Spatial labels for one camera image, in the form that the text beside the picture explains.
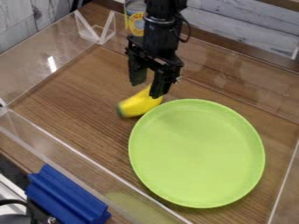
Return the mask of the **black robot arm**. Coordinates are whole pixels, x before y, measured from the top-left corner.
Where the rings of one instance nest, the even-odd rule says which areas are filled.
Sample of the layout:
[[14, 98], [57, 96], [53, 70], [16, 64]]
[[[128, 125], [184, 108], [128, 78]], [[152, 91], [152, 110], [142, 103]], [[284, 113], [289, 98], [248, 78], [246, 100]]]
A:
[[190, 25], [181, 14], [186, 0], [144, 0], [144, 3], [144, 36], [126, 36], [128, 77], [130, 85], [136, 86], [145, 82], [146, 70], [152, 70], [148, 95], [157, 99], [180, 79], [184, 63], [176, 50], [178, 43], [185, 43], [190, 37], [181, 38], [182, 24]]

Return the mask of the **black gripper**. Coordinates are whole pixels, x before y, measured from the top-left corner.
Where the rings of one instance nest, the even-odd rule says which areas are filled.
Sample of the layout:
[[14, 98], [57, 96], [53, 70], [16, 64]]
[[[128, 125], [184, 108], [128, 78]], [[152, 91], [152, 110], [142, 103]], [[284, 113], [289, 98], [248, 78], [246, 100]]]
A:
[[180, 79], [182, 61], [176, 55], [182, 21], [178, 17], [160, 20], [153, 17], [144, 19], [144, 36], [126, 36], [129, 82], [133, 86], [145, 82], [146, 70], [153, 71], [153, 82], [149, 96], [157, 99], [165, 95]]

